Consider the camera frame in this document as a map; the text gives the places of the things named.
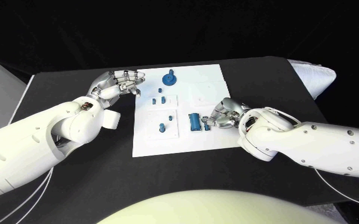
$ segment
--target black background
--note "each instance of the black background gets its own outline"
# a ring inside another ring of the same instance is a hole
[[[212,63],[220,65],[235,100],[250,102],[253,108],[265,102],[301,121],[325,122],[285,59],[266,57]],[[170,66],[175,71],[175,64],[160,66]],[[255,68],[258,76],[250,76]],[[73,100],[106,70],[37,74],[13,121]],[[191,189],[249,191],[301,205],[346,201],[314,170],[294,163],[282,154],[269,162],[256,159],[242,148],[132,158],[134,95],[121,97],[109,109],[121,113],[116,130],[102,128],[95,140],[56,165],[49,188],[24,223],[96,223],[137,201]],[[321,174],[344,194],[359,197],[357,178]],[[1,195],[0,216],[18,206],[41,180],[43,176]],[[20,218],[30,206],[27,203],[8,218],[8,223]]]
[[[265,55],[304,60],[337,73],[317,99],[328,122],[357,127],[356,5],[357,0],[0,0],[0,64],[26,81],[40,71]]]

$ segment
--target black curtain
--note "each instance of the black curtain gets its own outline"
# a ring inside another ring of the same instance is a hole
[[[0,64],[23,81],[44,71],[274,55],[336,70],[317,103],[330,122],[357,125],[341,113],[356,103],[357,0],[0,0],[0,9]]]

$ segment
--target robotic hand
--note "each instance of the robotic hand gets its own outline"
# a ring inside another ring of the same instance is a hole
[[[0,194],[33,181],[95,139],[100,127],[116,128],[121,115],[105,109],[122,94],[139,97],[137,85],[142,82],[141,72],[105,72],[95,79],[86,96],[0,129]]]
[[[250,109],[230,98],[223,98],[201,122],[223,129],[236,127],[237,144],[258,159],[271,161],[281,152],[302,166],[359,177],[359,129],[301,123],[284,112],[269,107]]]

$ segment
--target blue object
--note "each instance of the blue object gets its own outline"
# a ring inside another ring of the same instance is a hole
[[[200,115],[193,113],[188,115],[190,131],[200,131]]]
[[[160,131],[160,132],[164,132],[164,131],[165,131],[164,124],[158,124],[158,131]]]
[[[210,127],[209,125],[204,123],[204,131],[209,131],[210,130]]]
[[[167,86],[171,86],[177,81],[177,78],[173,74],[173,70],[170,69],[170,72],[167,75],[162,76],[162,84]]]

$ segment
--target blue knob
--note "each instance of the blue knob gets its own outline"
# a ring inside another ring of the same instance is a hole
[[[177,78],[173,74],[173,70],[170,69],[170,72],[167,75],[162,76],[162,84],[167,86],[171,86],[177,81]]]
[[[164,131],[165,131],[164,124],[158,124],[158,131],[160,131],[160,132],[164,132]]]

